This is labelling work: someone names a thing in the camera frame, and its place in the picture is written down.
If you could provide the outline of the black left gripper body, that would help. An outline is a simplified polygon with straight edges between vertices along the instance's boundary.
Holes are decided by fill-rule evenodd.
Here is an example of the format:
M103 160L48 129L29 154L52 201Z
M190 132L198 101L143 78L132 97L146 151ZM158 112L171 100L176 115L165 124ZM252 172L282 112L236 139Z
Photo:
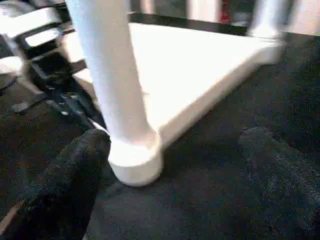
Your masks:
M27 63L28 77L49 99L61 103L63 96L75 96L85 108L94 108L91 96L74 79L73 70L58 51L32 58Z

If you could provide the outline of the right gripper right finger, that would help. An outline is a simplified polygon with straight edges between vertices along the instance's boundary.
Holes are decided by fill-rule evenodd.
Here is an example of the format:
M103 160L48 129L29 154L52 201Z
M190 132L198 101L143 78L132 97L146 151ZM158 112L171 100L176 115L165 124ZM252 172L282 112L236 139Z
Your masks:
M239 136L250 185L274 240L320 238L320 167L265 127Z

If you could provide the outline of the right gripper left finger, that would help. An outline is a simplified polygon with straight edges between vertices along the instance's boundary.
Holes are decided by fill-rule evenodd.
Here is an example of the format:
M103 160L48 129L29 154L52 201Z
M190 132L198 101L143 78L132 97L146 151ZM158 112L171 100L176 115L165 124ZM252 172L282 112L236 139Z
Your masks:
M3 218L0 238L83 239L110 149L110 136L100 129L70 142Z

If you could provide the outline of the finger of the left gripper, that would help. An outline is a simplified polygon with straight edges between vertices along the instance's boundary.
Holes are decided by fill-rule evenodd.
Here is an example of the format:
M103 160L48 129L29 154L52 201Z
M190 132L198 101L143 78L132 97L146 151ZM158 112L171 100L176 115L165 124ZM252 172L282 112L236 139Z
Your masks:
M81 95L61 95L59 103L62 108L61 113L67 113L83 128L98 129L110 134L101 113L91 101Z

